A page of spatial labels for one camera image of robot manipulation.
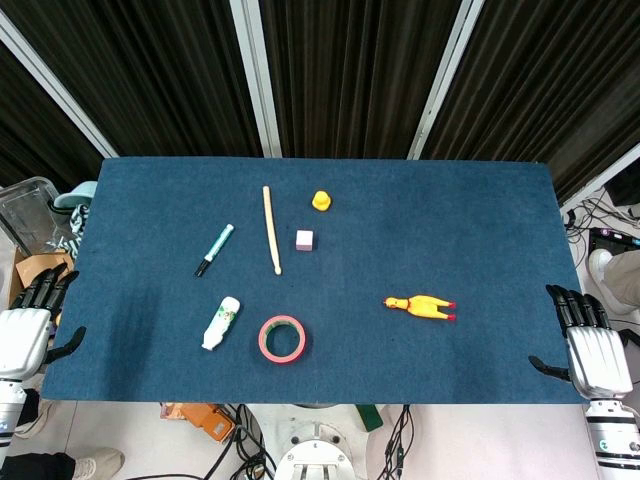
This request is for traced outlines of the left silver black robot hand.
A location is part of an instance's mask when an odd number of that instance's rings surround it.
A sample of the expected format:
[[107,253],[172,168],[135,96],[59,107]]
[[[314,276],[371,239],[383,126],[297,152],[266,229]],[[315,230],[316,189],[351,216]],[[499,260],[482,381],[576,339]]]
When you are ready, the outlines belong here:
[[71,355],[86,335],[78,327],[64,345],[51,349],[49,339],[54,321],[76,271],[67,272],[65,263],[47,268],[31,281],[1,313],[1,379],[25,381],[42,366]]

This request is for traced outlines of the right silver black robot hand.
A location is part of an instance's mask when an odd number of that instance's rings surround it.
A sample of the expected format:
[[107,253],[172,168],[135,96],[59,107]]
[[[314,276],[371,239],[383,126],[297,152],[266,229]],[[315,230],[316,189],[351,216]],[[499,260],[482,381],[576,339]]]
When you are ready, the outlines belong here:
[[531,355],[530,364],[545,376],[573,385],[585,399],[622,399],[633,390],[621,333],[594,296],[548,284],[567,347],[568,366],[554,367]]

